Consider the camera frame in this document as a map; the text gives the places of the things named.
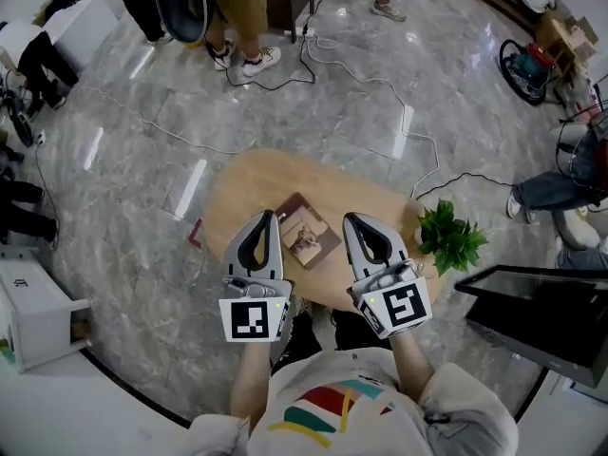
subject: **marble floor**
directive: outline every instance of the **marble floor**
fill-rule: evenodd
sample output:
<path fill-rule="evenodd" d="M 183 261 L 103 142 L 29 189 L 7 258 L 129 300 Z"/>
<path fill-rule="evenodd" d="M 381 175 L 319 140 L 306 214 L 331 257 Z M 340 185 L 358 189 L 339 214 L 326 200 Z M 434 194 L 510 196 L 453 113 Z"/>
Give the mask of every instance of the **marble floor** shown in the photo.
<path fill-rule="evenodd" d="M 520 100 L 495 62 L 502 40 L 528 40 L 522 30 L 479 0 L 393 0 L 408 15 L 405 24 L 371 14 L 369 4 L 325 0 L 310 25 L 337 46 L 312 46 L 313 55 L 342 61 L 361 77 L 392 79 L 413 109 L 410 131 L 437 143 L 440 171 L 418 192 L 464 171 L 512 182 L 551 167 L 547 130 L 560 110 Z M 122 11 L 120 2 L 113 7 Z M 283 58 L 258 76 L 262 83 L 307 78 L 298 44 L 280 35 L 264 40 L 279 45 Z M 41 254 L 44 265 L 70 295 L 91 300 L 94 351 L 103 361 L 184 417 L 226 410 L 240 352 L 223 340 L 219 262 L 204 244 L 199 250 L 188 242 L 230 156 L 193 148 L 87 88 L 193 143 L 276 147 L 409 194 L 434 167 L 433 152 L 430 142 L 401 139 L 401 107 L 390 88 L 357 83 L 339 66 L 311 67 L 316 85 L 270 93 L 231 87 L 201 50 L 178 43 L 151 50 L 123 13 L 66 106 L 44 110 L 34 124 L 47 132 L 39 158 L 61 221 L 59 247 Z M 238 66 L 231 73 L 242 79 Z M 184 207 L 186 184 L 202 164 Z M 40 182 L 33 152 L 20 174 Z M 479 222 L 489 239 L 480 267 L 545 265 L 551 218 L 509 220 L 507 194 L 506 187 L 462 179 L 423 203 L 452 200 L 458 215 Z M 49 203 L 43 208 L 49 212 Z M 449 286 L 416 336 L 434 363 L 455 361 L 516 411 L 540 368 L 472 332 L 464 322 L 471 299 Z"/>

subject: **potted plant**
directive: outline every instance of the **potted plant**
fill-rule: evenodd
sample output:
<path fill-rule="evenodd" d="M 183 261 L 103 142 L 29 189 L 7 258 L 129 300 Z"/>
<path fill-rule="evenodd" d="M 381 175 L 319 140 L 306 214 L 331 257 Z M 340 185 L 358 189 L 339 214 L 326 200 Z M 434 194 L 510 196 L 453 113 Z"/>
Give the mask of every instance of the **potted plant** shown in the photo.
<path fill-rule="evenodd" d="M 439 276 L 452 267 L 466 272 L 469 263 L 477 265 L 477 250 L 487 243 L 477 223 L 471 226 L 468 221 L 455 219 L 454 205 L 442 199 L 435 211 L 425 208 L 425 215 L 420 218 L 420 228 L 415 235 L 422 253 L 435 255 Z"/>

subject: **white cable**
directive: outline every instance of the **white cable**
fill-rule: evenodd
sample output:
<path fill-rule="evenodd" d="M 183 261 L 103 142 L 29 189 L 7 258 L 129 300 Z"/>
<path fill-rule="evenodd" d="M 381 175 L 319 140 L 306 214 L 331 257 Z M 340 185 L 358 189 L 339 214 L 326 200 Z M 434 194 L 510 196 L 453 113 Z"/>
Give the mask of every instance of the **white cable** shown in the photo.
<path fill-rule="evenodd" d="M 368 79 L 362 79 L 359 78 L 358 76 L 356 76 L 350 69 L 348 69 L 346 67 L 346 65 L 340 61 L 322 61 L 321 59 L 315 58 L 313 57 L 313 55 L 311 54 L 311 42 L 313 41 L 313 39 L 307 39 L 306 40 L 306 50 L 308 51 L 308 57 L 310 57 L 313 61 L 315 61 L 316 63 L 322 64 L 322 65 L 340 65 L 344 68 L 344 70 L 346 72 L 348 72 L 356 81 L 358 81 L 359 83 L 386 83 L 390 86 L 390 89 L 392 89 L 392 92 L 394 93 L 395 97 L 397 98 L 397 100 L 399 100 L 399 103 L 401 104 L 401 106 L 403 107 L 403 113 L 401 115 L 401 133 L 403 133 L 404 137 L 413 137 L 416 139 L 421 139 L 421 140 L 425 140 L 425 141 L 429 141 L 433 144 L 433 152 L 435 153 L 435 162 L 437 163 L 437 166 L 430 172 L 426 173 L 421 179 L 419 179 L 411 188 L 411 193 L 409 194 L 410 198 L 413 198 L 415 192 L 416 192 L 416 188 L 418 187 L 418 185 L 424 181 L 428 176 L 430 176 L 431 174 L 434 174 L 435 172 L 437 172 L 439 170 L 439 155 L 437 154 L 437 144 L 435 143 L 434 139 L 428 135 L 421 135 L 418 133 L 413 133 L 413 132 L 409 132 L 408 130 L 406 130 L 406 114 L 407 114 L 407 109 L 408 106 L 406 105 L 406 103 L 402 100 L 402 98 L 399 96 L 399 93 L 397 93 L 397 90 L 395 89 L 394 84 L 385 78 L 368 78 Z M 318 35 L 318 33 L 316 33 L 314 35 L 314 44 L 320 48 L 320 49 L 335 49 L 336 47 L 336 42 L 331 40 L 331 39 L 321 39 Z"/>
<path fill-rule="evenodd" d="M 150 125 L 154 125 L 156 126 L 161 132 L 166 133 L 167 135 L 170 135 L 171 137 L 178 139 L 179 141 L 185 142 L 188 145 L 190 145 L 191 147 L 194 148 L 208 148 L 210 150 L 213 150 L 214 152 L 218 152 L 220 154 L 225 154 L 227 156 L 235 156 L 237 154 L 240 154 L 240 150 L 238 152 L 228 152 L 226 150 L 219 150 L 218 148 L 215 148 L 211 145 L 205 145 L 204 143 L 192 143 L 189 140 L 185 139 L 184 137 L 180 137 L 179 135 L 176 135 L 173 132 L 170 132 L 169 130 L 165 130 L 164 128 L 162 128 L 159 124 L 152 122 L 150 120 L 146 120 L 141 113 L 132 110 L 131 108 L 129 108 L 126 104 L 122 104 L 120 103 L 116 98 L 108 95 L 107 93 L 105 93 L 104 91 L 101 91 L 98 87 L 91 87 L 91 86 L 83 86 L 83 89 L 89 89 L 91 91 L 97 91 L 99 94 L 101 94 L 102 96 L 105 96 L 108 100 L 113 101 L 116 105 L 118 105 L 120 108 L 125 108 L 127 111 L 130 111 L 131 113 L 133 113 L 134 115 L 136 115 L 142 122 L 144 122 L 145 124 L 150 124 Z"/>

